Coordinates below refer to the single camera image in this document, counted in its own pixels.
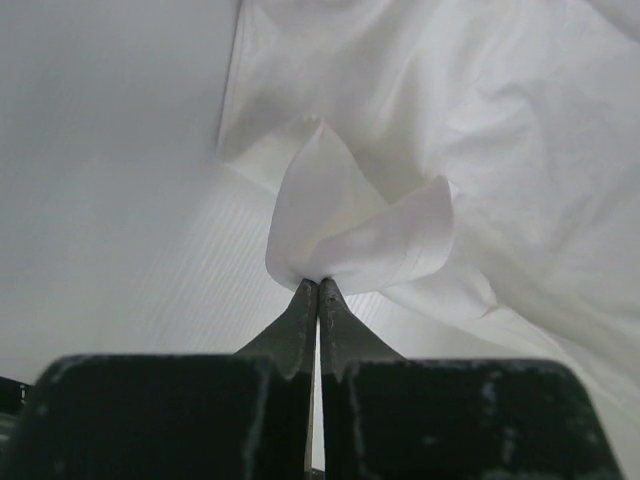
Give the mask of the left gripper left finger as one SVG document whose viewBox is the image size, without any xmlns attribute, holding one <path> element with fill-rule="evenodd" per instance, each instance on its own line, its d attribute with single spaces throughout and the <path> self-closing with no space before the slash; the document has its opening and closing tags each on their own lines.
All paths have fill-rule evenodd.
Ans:
<svg viewBox="0 0 640 480">
<path fill-rule="evenodd" d="M 307 479 L 318 287 L 233 354 L 52 363 L 14 430 L 18 479 Z"/>
</svg>

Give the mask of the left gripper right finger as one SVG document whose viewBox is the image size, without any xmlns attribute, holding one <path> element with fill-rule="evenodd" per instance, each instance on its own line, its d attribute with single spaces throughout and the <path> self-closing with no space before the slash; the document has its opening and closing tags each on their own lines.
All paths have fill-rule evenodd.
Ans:
<svg viewBox="0 0 640 480">
<path fill-rule="evenodd" d="M 402 357 L 319 287 L 329 479 L 619 479 L 590 398 L 559 363 Z"/>
</svg>

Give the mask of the white t shirt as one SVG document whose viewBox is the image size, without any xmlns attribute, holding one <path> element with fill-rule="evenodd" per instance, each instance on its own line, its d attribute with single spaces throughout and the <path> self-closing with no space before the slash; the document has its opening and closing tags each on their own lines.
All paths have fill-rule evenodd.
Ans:
<svg viewBox="0 0 640 480">
<path fill-rule="evenodd" d="M 386 196 L 444 175 L 508 317 L 638 402 L 637 2 L 243 2 L 223 155 L 276 188 L 302 113 Z"/>
</svg>

